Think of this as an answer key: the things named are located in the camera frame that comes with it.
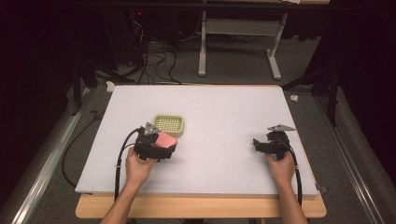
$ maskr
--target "forearm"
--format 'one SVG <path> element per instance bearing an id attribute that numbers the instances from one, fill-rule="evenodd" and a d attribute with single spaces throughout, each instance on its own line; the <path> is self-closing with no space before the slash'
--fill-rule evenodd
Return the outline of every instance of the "forearm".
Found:
<path id="1" fill-rule="evenodd" d="M 134 197 L 136 196 L 139 189 L 139 185 L 127 183 L 122 189 L 118 199 L 113 203 L 111 208 L 106 213 L 101 223 L 125 224 L 132 206 L 132 202 L 134 201 Z"/>
<path id="2" fill-rule="evenodd" d="M 284 224 L 308 223 L 303 209 L 298 204 L 290 183 L 278 184 L 280 207 Z"/>

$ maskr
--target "human hand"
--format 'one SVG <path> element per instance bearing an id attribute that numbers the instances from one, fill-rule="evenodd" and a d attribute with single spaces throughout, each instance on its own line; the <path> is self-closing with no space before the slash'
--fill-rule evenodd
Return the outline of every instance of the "human hand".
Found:
<path id="1" fill-rule="evenodd" d="M 126 159 L 126 185 L 142 186 L 149 178 L 151 168 L 156 162 L 157 160 L 153 159 L 140 160 L 134 148 L 130 147 Z"/>
<path id="2" fill-rule="evenodd" d="M 276 181 L 278 186 L 289 185 L 291 178 L 294 175 L 294 161 L 291 153 L 285 152 L 285 157 L 276 161 L 271 154 L 265 154 L 265 158 L 268 160 L 271 168 L 271 174 Z"/>

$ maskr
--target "white board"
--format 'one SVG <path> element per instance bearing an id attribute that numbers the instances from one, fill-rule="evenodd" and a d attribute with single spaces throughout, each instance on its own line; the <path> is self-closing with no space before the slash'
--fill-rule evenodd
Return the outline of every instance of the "white board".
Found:
<path id="1" fill-rule="evenodd" d="M 144 193 L 275 195 L 263 153 L 252 139 L 267 142 L 268 127 L 295 128 L 278 86 L 117 86 L 107 106 L 76 192 L 114 192 L 116 163 L 126 136 L 157 114 L 181 115 L 183 136 L 170 160 L 156 163 Z M 287 132 L 303 183 L 316 195 L 298 131 Z M 129 143 L 133 143 L 137 134 Z M 124 158 L 120 175 L 125 183 Z M 295 177 L 292 185 L 297 192 Z"/>

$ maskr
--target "dark background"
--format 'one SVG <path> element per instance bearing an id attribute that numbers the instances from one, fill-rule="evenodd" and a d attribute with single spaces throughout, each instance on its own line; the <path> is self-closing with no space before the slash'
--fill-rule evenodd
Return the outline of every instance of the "dark background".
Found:
<path id="1" fill-rule="evenodd" d="M 339 84 L 373 151 L 395 183 L 396 7 L 387 0 L 332 4 L 359 5 L 365 10 L 336 16 L 291 13 L 283 38 L 298 35 L 304 41 L 322 35 L 307 73 L 327 66 L 330 58 L 338 59 Z M 84 54 L 109 68 L 117 57 L 114 43 L 106 35 L 103 14 L 97 9 L 57 8 L 49 2 L 27 0 L 9 1 L 0 9 L 3 206 L 64 112 L 64 92 L 72 82 L 78 57 Z M 196 13 L 170 10 L 162 14 L 163 20 L 155 10 L 145 13 L 153 14 L 155 19 L 146 17 L 153 34 L 174 45 L 178 37 L 175 31 L 187 34 L 196 24 Z M 162 30 L 160 22 L 169 29 Z M 126 57 L 133 61 L 134 55 Z"/>

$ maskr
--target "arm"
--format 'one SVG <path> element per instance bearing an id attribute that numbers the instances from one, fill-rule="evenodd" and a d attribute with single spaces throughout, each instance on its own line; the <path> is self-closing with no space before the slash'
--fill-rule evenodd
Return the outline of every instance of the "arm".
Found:
<path id="1" fill-rule="evenodd" d="M 126 183 L 119 198 L 107 211 L 101 223 L 125 224 L 134 197 L 140 187 L 149 178 L 149 173 L 156 160 L 142 161 L 137 158 L 134 148 L 130 147 L 126 159 Z"/>
<path id="2" fill-rule="evenodd" d="M 270 154 L 265 154 L 265 157 L 270 164 L 271 173 L 276 182 L 283 222 L 285 224 L 308 223 L 291 187 L 294 163 L 290 152 L 286 152 L 285 157 L 280 161 L 274 160 Z"/>

